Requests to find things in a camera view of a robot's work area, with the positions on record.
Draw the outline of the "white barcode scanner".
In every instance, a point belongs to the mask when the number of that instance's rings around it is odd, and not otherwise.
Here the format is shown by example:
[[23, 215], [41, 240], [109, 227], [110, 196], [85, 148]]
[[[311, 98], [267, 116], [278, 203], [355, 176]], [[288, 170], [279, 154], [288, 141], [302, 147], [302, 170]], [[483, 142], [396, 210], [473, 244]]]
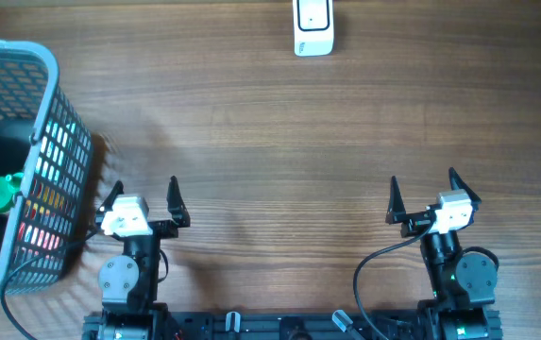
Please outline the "white barcode scanner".
[[332, 0], [293, 0], [294, 52], [298, 57], [320, 57], [334, 45]]

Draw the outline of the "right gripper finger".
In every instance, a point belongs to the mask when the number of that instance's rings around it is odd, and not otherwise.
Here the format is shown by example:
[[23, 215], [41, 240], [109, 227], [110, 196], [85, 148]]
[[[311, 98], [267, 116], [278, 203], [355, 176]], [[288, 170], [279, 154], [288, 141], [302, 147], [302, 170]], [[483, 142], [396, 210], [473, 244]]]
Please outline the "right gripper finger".
[[406, 220], [406, 209], [398, 186], [397, 177], [390, 179], [390, 197], [385, 222], [387, 224], [403, 223]]
[[480, 197], [462, 180], [454, 167], [448, 170], [448, 179], [452, 190], [464, 190], [471, 200], [473, 206], [479, 206], [482, 203]]

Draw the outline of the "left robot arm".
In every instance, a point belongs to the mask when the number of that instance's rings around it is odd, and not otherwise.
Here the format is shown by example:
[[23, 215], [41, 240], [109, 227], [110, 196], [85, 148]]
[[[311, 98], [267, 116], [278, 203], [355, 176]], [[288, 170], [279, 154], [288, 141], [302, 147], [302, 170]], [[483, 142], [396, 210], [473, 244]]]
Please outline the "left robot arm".
[[176, 177], [170, 177], [166, 201], [170, 217], [150, 221], [144, 197], [125, 194], [118, 180], [97, 209], [95, 226], [121, 242], [123, 252], [108, 259], [99, 270], [102, 312], [84, 318], [84, 339], [183, 337], [168, 306], [157, 301], [158, 285], [163, 281], [160, 264], [168, 263], [161, 240], [177, 238], [180, 228], [191, 225]]

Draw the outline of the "grey mesh shopping basket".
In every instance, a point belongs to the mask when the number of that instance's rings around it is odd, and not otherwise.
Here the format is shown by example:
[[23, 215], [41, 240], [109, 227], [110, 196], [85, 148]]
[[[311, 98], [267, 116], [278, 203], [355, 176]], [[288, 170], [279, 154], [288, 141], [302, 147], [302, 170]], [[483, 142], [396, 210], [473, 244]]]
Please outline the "grey mesh shopping basket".
[[0, 213], [0, 293], [39, 291], [63, 276], [92, 161], [92, 135], [52, 52], [0, 40], [0, 176], [24, 173], [14, 207]]

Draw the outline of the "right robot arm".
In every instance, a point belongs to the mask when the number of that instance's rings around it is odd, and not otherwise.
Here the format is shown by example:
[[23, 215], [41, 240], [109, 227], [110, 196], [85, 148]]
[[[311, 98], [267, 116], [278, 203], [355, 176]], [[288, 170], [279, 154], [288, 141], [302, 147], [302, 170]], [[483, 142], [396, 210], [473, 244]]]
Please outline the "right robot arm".
[[417, 303], [414, 331], [422, 339], [496, 340], [503, 337], [496, 301], [499, 260], [480, 246], [463, 248], [458, 232], [474, 223], [482, 200], [449, 168], [450, 189], [422, 212], [407, 212], [396, 178], [390, 181], [388, 224], [416, 237], [434, 298]]

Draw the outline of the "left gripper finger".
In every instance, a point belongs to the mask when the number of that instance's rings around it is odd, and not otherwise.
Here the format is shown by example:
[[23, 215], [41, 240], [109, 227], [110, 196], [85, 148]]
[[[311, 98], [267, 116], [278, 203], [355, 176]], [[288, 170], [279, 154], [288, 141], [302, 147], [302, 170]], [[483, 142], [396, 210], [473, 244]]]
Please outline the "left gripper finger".
[[176, 176], [170, 177], [167, 190], [167, 211], [171, 214], [172, 220], [179, 228], [188, 228], [191, 226], [191, 216], [185, 206], [181, 192], [179, 190], [178, 179]]
[[102, 222], [106, 213], [112, 211], [112, 205], [119, 195], [124, 193], [124, 184], [121, 180], [117, 180], [109, 195], [103, 200], [100, 207], [96, 210], [94, 215], [95, 222]]

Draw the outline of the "green lid white jar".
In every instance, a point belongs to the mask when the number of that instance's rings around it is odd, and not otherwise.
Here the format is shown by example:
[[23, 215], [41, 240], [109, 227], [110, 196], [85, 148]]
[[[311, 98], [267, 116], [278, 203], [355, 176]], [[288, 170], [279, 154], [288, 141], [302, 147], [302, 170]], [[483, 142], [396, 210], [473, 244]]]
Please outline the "green lid white jar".
[[8, 213], [14, 207], [14, 196], [20, 191], [23, 172], [0, 176], [0, 213]]

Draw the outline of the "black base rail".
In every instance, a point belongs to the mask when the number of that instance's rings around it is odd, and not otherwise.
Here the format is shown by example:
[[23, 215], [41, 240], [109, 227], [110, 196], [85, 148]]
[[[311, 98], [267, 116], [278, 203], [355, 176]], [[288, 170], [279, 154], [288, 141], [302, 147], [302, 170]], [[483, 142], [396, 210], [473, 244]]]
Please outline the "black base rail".
[[84, 319], [84, 339], [501, 339], [497, 311], [429, 317], [415, 310], [376, 311], [378, 331], [358, 314], [172, 313], [153, 325], [151, 316]]

